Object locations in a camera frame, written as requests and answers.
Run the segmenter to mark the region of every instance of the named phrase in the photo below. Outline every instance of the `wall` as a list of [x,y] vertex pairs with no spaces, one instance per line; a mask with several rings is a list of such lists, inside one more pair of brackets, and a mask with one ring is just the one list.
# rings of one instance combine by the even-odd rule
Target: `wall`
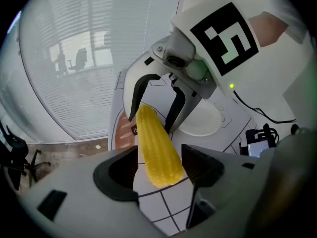
[[179,0],[30,0],[21,57],[48,113],[76,140],[108,135],[117,74],[167,36]]
[[32,89],[20,56],[19,20],[0,50],[1,122],[30,143],[73,140],[44,109]]

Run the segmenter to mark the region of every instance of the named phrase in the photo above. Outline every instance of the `floor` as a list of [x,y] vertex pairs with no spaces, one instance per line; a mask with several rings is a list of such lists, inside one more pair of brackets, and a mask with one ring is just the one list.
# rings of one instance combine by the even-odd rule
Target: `floor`
[[[67,144],[28,144],[29,154],[26,159],[31,163],[32,158],[36,150],[40,150],[42,153],[37,154],[36,162],[50,162],[51,165],[41,166],[37,172],[38,180],[44,178],[47,174],[54,171],[62,163],[67,163],[74,159],[91,156],[97,153],[101,153],[108,150],[108,139],[98,139],[92,141],[67,143]],[[29,174],[21,177],[19,194],[22,195],[30,187]]]

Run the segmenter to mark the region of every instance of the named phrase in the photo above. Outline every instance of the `table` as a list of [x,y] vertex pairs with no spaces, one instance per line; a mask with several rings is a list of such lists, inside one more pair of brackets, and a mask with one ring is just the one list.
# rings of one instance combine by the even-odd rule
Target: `table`
[[[138,144],[137,135],[133,134],[135,121],[129,123],[123,110],[124,77],[125,72],[122,71],[114,90],[110,113],[109,150]],[[157,95],[164,96],[164,98],[156,98]],[[152,106],[164,124],[165,117],[175,96],[168,75],[164,75],[161,80],[150,80],[142,102]],[[176,130],[170,134],[170,138],[177,153],[181,157],[181,144],[186,143],[226,153],[239,154],[239,143],[246,140],[246,130],[256,128],[255,122],[232,99],[225,97],[218,88],[206,101],[214,104],[220,111],[222,116],[220,129],[213,135],[206,137],[194,137]],[[139,168],[135,174],[133,189],[139,193],[140,210],[169,236],[185,230],[193,190],[193,185],[186,173],[184,172],[184,178],[179,183],[159,189],[149,181],[140,152],[138,163]]]

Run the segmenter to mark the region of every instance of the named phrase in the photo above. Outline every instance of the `grout line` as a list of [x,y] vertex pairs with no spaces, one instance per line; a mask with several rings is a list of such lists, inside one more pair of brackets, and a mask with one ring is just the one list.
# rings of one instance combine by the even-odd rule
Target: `grout line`
[[[247,124],[243,127],[243,129],[242,129],[242,131],[244,130],[244,128],[248,125],[248,123],[249,123],[249,121],[251,120],[251,118],[248,120],[248,122],[247,122]],[[241,134],[241,132],[237,135],[237,137],[223,150],[223,152],[225,151],[225,150],[227,150],[231,145],[232,145],[232,143],[238,138],[238,136]]]
[[166,190],[166,189],[168,189],[168,188],[172,188],[172,187],[174,187],[174,186],[176,186],[176,185],[182,183],[183,181],[186,181],[187,179],[189,179],[189,177],[186,177],[186,178],[184,178],[183,180],[180,180],[178,183],[176,183],[176,184],[174,184],[174,185],[170,185],[170,186],[168,186],[168,187],[161,188],[161,189],[159,189],[159,190],[156,190],[156,191],[153,191],[153,192],[150,192],[150,193],[147,193],[147,194],[139,195],[139,197],[144,197],[144,196],[149,196],[149,195],[153,195],[153,194],[159,193],[159,192],[161,192],[161,191],[163,191],[163,190]]
[[234,148],[233,148],[233,146],[232,146],[232,145],[231,145],[231,148],[233,149],[233,151],[235,152],[235,154],[236,154],[236,155],[238,155],[238,154],[236,153],[236,151],[234,150]]
[[172,221],[174,222],[175,226],[177,227],[177,230],[180,232],[180,229],[179,229],[179,227],[178,227],[176,221],[174,220],[174,218],[173,218],[173,216],[172,216],[172,214],[171,214],[171,212],[170,212],[170,210],[169,210],[169,207],[167,206],[167,203],[166,203],[166,201],[165,201],[165,198],[164,198],[164,196],[163,196],[162,191],[160,191],[160,195],[161,195],[162,198],[163,198],[164,204],[165,204],[165,206],[166,206],[166,208],[167,208],[167,211],[168,211],[170,217],[172,218]]
[[167,217],[165,217],[165,218],[162,218],[162,219],[159,219],[159,220],[154,220],[154,221],[152,221],[152,223],[155,223],[155,222],[158,222],[158,221],[161,221],[161,220],[166,220],[166,219],[168,219],[168,218],[170,218],[171,216],[167,216]]
[[120,74],[119,74],[118,81],[117,81],[117,84],[116,84],[116,87],[115,87],[116,90],[118,89],[118,84],[119,84],[120,75],[121,75],[121,72],[120,72]]
[[179,214],[179,213],[181,213],[181,212],[183,212],[183,211],[186,211],[186,210],[189,209],[189,208],[190,208],[190,206],[186,207],[185,209],[183,209],[183,210],[181,210],[181,211],[179,211],[179,212],[177,212],[177,213],[172,214],[172,216],[175,216],[176,214]]
[[[181,210],[181,211],[179,211],[179,212],[177,212],[177,213],[172,214],[172,216],[175,216],[175,215],[177,215],[177,214],[179,214],[179,213],[181,213],[181,212],[183,212],[183,211],[186,211],[186,210],[189,209],[189,208],[190,208],[190,206],[186,207],[185,209],[183,209],[183,210]],[[158,221],[161,221],[161,220],[165,220],[165,219],[168,219],[168,218],[170,218],[170,217],[171,217],[171,216],[167,216],[167,217],[162,218],[162,219],[159,219],[159,220],[154,220],[154,221],[152,221],[152,223],[155,223],[155,222],[158,222]]]

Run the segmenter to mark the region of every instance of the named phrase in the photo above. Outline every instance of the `white robot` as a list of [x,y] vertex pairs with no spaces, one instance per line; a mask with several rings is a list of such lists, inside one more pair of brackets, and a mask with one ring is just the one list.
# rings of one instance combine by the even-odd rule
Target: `white robot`
[[[165,130],[175,131],[216,86],[234,91],[248,73],[258,42],[232,0],[212,0],[177,15],[170,36],[153,44],[128,69],[124,109],[131,120],[149,79],[171,73],[177,94]],[[182,146],[194,185],[187,232],[179,237],[244,237],[267,228],[310,178],[316,133],[298,129],[260,158]],[[165,235],[139,210],[133,178],[137,146],[79,159],[49,174],[22,197],[30,218],[52,237]]]

